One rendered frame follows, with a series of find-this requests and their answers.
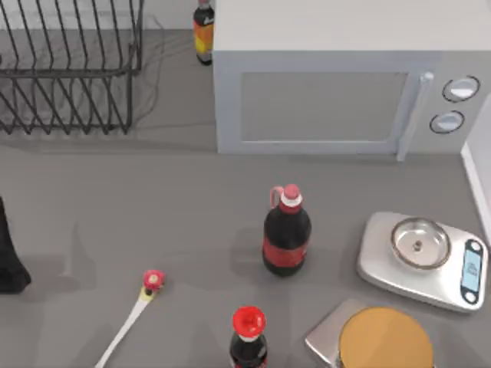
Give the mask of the pale microwave oven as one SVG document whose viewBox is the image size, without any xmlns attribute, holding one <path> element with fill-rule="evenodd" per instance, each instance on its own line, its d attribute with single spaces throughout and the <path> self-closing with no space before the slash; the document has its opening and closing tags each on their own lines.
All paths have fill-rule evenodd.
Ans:
<svg viewBox="0 0 491 368">
<path fill-rule="evenodd" d="M 408 154 L 458 153 L 491 97 L 491 0 L 216 0 L 217 149 L 396 157 L 426 71 Z M 447 101 L 466 76 L 478 93 Z M 463 125 L 433 133 L 452 110 Z"/>
</svg>

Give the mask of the dark bottle with orange label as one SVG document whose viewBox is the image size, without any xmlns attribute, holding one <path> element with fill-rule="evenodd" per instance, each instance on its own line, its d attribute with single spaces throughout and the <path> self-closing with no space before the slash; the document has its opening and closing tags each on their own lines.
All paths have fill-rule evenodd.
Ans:
<svg viewBox="0 0 491 368">
<path fill-rule="evenodd" d="M 193 13 L 193 39 L 198 61 L 210 66 L 213 62 L 213 32 L 215 11 L 211 0 L 198 0 Z"/>
</svg>

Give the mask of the dark bottle with red cap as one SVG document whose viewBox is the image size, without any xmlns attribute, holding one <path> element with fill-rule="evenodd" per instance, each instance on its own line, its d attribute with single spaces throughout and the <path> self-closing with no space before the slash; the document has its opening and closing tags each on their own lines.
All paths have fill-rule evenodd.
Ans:
<svg viewBox="0 0 491 368">
<path fill-rule="evenodd" d="M 232 327 L 234 332 L 229 345 L 231 368 L 267 368 L 264 313 L 256 306 L 241 306 L 232 316 Z"/>
</svg>

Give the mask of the white spoon with red toy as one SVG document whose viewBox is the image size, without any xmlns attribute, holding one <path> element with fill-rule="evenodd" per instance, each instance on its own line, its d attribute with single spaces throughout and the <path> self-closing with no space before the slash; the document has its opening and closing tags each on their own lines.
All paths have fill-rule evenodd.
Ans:
<svg viewBox="0 0 491 368">
<path fill-rule="evenodd" d="M 123 323 L 118 333 L 112 339 L 101 358 L 97 361 L 94 368 L 104 368 L 111 354 L 117 348 L 117 345 L 126 336 L 130 328 L 136 322 L 137 318 L 143 313 L 147 305 L 154 300 L 164 286 L 166 275 L 160 270 L 147 270 L 143 274 L 143 282 L 139 296 L 129 313 L 126 321 Z"/>
</svg>

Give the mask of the silver kitchen scale with bowl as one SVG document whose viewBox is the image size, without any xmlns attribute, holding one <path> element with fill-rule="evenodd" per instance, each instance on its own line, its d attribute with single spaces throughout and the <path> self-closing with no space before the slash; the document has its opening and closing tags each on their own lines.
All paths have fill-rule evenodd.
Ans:
<svg viewBox="0 0 491 368">
<path fill-rule="evenodd" d="M 478 236 L 428 218 L 375 212 L 367 220 L 358 274 L 384 290 L 461 313 L 485 301 L 489 250 Z"/>
</svg>

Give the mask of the silver scale with orange disc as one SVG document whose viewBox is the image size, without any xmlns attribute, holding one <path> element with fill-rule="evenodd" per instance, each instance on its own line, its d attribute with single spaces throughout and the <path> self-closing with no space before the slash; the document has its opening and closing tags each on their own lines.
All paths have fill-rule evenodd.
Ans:
<svg viewBox="0 0 491 368">
<path fill-rule="evenodd" d="M 328 368 L 437 368 L 433 344 L 415 318 L 355 299 L 331 309 L 305 344 Z"/>
</svg>

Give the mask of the small microwave knob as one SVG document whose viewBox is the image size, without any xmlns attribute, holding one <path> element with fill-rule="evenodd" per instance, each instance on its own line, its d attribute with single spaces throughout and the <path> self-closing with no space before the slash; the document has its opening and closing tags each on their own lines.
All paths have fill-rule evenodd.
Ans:
<svg viewBox="0 0 491 368">
<path fill-rule="evenodd" d="M 465 116 L 456 110 L 434 116 L 429 127 L 436 134 L 450 134 L 457 131 L 464 123 Z"/>
</svg>

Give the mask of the large microwave knob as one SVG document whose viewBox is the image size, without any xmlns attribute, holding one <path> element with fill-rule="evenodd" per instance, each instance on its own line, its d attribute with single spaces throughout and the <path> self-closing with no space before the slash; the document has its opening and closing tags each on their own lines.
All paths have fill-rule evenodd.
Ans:
<svg viewBox="0 0 491 368">
<path fill-rule="evenodd" d="M 459 103 L 474 97 L 480 89 L 480 82 L 474 76 L 449 80 L 442 91 L 443 97 L 451 103 Z"/>
</svg>

